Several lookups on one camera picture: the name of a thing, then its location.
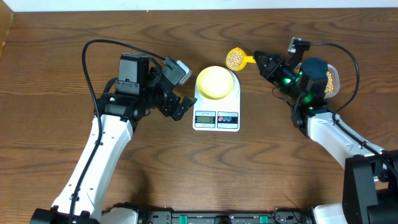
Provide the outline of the cardboard panel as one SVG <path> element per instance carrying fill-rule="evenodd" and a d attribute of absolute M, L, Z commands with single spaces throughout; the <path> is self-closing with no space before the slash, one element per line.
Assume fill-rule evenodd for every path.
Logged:
<path fill-rule="evenodd" d="M 6 45 L 6 39 L 9 34 L 11 24 L 14 18 L 14 12 L 9 6 L 1 0 L 0 3 L 0 55 L 4 51 Z"/>

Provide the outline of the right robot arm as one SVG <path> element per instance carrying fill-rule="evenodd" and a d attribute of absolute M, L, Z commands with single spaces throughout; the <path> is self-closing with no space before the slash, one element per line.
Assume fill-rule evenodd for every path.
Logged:
<path fill-rule="evenodd" d="M 298 61 L 255 51 L 259 73 L 293 100 L 292 122 L 319 143 L 344 169 L 341 202 L 318 205 L 303 223 L 397 223 L 397 151 L 387 151 L 350 128 L 328 107 L 325 88 L 328 64 Z"/>

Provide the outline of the pale yellow plastic bowl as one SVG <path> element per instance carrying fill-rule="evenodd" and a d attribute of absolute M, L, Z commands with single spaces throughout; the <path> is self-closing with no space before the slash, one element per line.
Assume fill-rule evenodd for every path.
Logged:
<path fill-rule="evenodd" d="M 233 86 L 234 80 L 230 71 L 219 66 L 203 69 L 196 80 L 197 91 L 210 100 L 225 98 L 232 92 Z"/>

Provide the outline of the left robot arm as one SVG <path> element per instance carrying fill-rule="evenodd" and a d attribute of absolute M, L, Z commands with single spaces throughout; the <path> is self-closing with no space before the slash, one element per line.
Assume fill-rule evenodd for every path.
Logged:
<path fill-rule="evenodd" d="M 146 110 L 157 108 L 178 121 L 196 103 L 180 99 L 172 90 L 149 87 L 139 94 L 111 93 L 108 83 L 96 103 L 90 136 L 67 185 L 50 209 L 35 210 L 31 223 L 144 223 L 145 218 L 127 205 L 103 212 L 104 198 L 116 164 L 132 139 Z"/>

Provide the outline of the yellow measuring scoop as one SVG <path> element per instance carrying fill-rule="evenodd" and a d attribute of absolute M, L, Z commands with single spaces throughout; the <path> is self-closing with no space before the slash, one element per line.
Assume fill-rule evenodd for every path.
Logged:
<path fill-rule="evenodd" d="M 236 47 L 236 48 L 230 50 L 228 54 L 230 54 L 230 53 L 232 53 L 232 52 L 234 52 L 234 51 L 240 51 L 240 52 L 242 53 L 242 55 L 243 55 L 243 63 L 241 64 L 241 66 L 240 66 L 239 68 L 237 68 L 236 70 L 233 70 L 233 71 L 240 71 L 240 70 L 242 70 L 242 69 L 247 65 L 247 63 L 256 63 L 256 61 L 255 61 L 255 59 L 254 59 L 253 56 L 248 56 L 248 55 L 246 55 L 245 51 L 242 50 L 242 49 L 240 49 L 239 47 Z"/>

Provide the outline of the clear plastic container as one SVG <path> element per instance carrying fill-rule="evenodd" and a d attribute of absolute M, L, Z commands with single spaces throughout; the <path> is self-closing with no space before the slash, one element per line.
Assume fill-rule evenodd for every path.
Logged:
<path fill-rule="evenodd" d="M 303 102 L 306 104 L 334 97 L 340 89 L 340 79 L 337 70 L 322 60 L 310 58 L 303 63 L 299 63 L 294 68 L 294 71 L 298 75 L 295 82 L 298 84 L 299 89 L 307 92 L 307 95 L 303 98 Z M 333 76 L 335 90 L 331 94 L 325 93 L 328 81 L 327 72 L 332 73 Z"/>

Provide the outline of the pile of soybeans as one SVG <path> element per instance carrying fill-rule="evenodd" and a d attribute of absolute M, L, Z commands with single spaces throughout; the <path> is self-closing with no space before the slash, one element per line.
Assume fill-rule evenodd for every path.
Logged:
<path fill-rule="evenodd" d="M 327 72 L 326 75 L 327 75 L 328 81 L 327 81 L 327 84 L 326 84 L 325 93 L 326 94 L 331 94 L 335 90 L 335 87 L 334 87 L 334 84 L 333 84 L 333 76 L 332 76 L 332 73 L 330 73 L 330 72 Z"/>

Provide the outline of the white digital kitchen scale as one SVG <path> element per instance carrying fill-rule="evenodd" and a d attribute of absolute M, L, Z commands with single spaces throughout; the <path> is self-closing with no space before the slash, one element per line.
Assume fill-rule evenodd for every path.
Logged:
<path fill-rule="evenodd" d="M 196 131 L 237 132 L 241 122 L 241 86 L 237 76 L 233 76 L 232 92 L 220 100 L 210 100 L 202 96 L 196 88 L 197 102 L 193 107 L 193 124 Z"/>

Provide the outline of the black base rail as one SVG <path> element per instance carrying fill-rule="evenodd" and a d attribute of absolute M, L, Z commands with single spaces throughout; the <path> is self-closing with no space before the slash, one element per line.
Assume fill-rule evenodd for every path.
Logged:
<path fill-rule="evenodd" d="M 268 212 L 177 212 L 172 208 L 150 208 L 148 210 L 130 203 L 117 203 L 113 208 L 128 208 L 138 213 L 138 223 L 141 224 L 312 224 L 311 214 L 277 208 Z"/>

